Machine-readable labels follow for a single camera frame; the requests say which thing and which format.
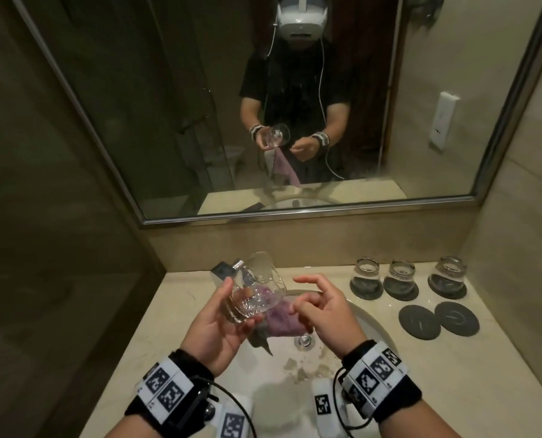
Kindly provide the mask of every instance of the wall socket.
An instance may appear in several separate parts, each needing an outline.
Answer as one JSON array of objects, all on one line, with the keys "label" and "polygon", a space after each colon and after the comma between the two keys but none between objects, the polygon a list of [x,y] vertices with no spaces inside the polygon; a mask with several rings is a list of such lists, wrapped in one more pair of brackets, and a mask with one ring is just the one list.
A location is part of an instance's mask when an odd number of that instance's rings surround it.
[{"label": "wall socket", "polygon": [[459,97],[441,92],[429,134],[429,146],[443,152]]}]

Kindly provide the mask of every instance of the sink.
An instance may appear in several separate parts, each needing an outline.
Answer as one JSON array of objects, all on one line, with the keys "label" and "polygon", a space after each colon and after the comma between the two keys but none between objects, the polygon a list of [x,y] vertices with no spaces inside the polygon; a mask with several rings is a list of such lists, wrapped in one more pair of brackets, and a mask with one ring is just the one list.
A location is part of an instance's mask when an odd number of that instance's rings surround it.
[{"label": "sink", "polygon": [[[306,291],[290,291],[288,300]],[[365,311],[350,303],[362,330],[369,338],[384,340],[396,350],[390,336]],[[314,378],[333,378],[341,367],[340,360],[314,332],[310,346],[296,346],[295,338],[269,338],[273,356],[262,348],[245,342],[228,369],[216,379],[232,393],[253,400],[253,422],[259,437],[316,437],[315,403],[311,392]],[[225,401],[224,394],[215,392]],[[352,425],[363,423],[353,406],[348,407]],[[378,428],[354,431],[355,437],[377,437]]]},{"label": "sink", "polygon": [[320,200],[318,198],[289,198],[287,200],[277,201],[276,203],[265,206],[263,210],[274,209],[297,209],[299,207],[317,207],[333,206],[335,201]]}]

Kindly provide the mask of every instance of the black cable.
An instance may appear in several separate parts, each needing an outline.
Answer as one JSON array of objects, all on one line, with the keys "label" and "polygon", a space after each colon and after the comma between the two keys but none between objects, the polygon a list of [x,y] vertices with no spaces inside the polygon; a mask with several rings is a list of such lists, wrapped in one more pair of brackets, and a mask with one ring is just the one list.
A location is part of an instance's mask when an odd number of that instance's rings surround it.
[{"label": "black cable", "polygon": [[350,433],[350,430],[360,430],[360,429],[363,429],[364,427],[368,426],[369,422],[372,421],[372,417],[368,418],[366,420],[366,422],[360,426],[348,426],[346,424],[344,424],[344,421],[342,420],[342,417],[340,416],[340,409],[338,409],[338,405],[337,405],[337,402],[336,402],[336,380],[338,378],[338,375],[340,375],[340,372],[342,370],[345,370],[344,367],[341,367],[337,370],[336,374],[334,375],[334,379],[333,379],[333,382],[332,382],[332,397],[333,397],[333,400],[334,400],[334,405],[336,407],[336,415],[338,416],[338,420],[340,420],[340,424],[342,427],[344,427],[344,431],[345,433],[350,437],[350,438],[354,438],[354,436]]},{"label": "black cable", "polygon": [[230,399],[232,401],[234,401],[234,403],[236,403],[236,405],[240,408],[242,413],[245,414],[246,420],[249,422],[250,429],[253,431],[253,438],[257,438],[257,432],[254,429],[253,420],[250,418],[249,414],[246,412],[246,409],[242,406],[241,403],[239,403],[239,401],[235,398],[234,395],[232,395],[228,390],[224,389],[220,384],[215,383],[213,381],[210,381],[208,378],[202,378],[202,377],[199,377],[198,375],[196,375],[194,377],[191,377],[190,379],[191,380],[203,381],[205,383],[213,385],[214,387],[216,387],[217,389],[223,391],[226,395],[228,395],[230,397]]}]

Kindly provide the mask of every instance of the mirror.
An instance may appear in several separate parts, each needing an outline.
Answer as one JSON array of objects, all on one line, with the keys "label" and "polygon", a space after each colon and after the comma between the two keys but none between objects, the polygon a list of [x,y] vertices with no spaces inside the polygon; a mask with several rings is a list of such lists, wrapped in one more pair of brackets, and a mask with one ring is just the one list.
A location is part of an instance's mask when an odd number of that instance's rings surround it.
[{"label": "mirror", "polygon": [[470,196],[542,9],[18,2],[147,221]]}]

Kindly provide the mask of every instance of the hand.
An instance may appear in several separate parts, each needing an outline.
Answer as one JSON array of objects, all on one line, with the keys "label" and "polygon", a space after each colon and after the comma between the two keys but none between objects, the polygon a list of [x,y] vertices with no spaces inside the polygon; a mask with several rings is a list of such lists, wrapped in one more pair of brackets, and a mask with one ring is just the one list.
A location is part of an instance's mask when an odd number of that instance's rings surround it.
[{"label": "hand", "polygon": [[318,337],[342,359],[364,341],[366,335],[352,313],[346,297],[324,275],[294,277],[296,283],[317,284],[322,293],[309,292],[298,296],[290,313],[299,314],[303,324],[314,327]]},{"label": "hand", "polygon": [[271,149],[275,148],[273,146],[266,146],[263,139],[270,131],[271,131],[271,128],[269,126],[260,128],[260,130],[257,132],[257,136],[254,138],[255,141],[257,142],[257,146],[262,151],[270,151]]},{"label": "hand", "polygon": [[226,370],[242,342],[250,335],[262,315],[244,323],[232,324],[221,312],[221,305],[232,293],[230,278],[215,290],[204,308],[196,315],[181,342],[180,349],[192,355],[217,377]]},{"label": "hand", "polygon": [[311,160],[319,151],[319,141],[313,137],[300,138],[289,150],[299,161]]}]

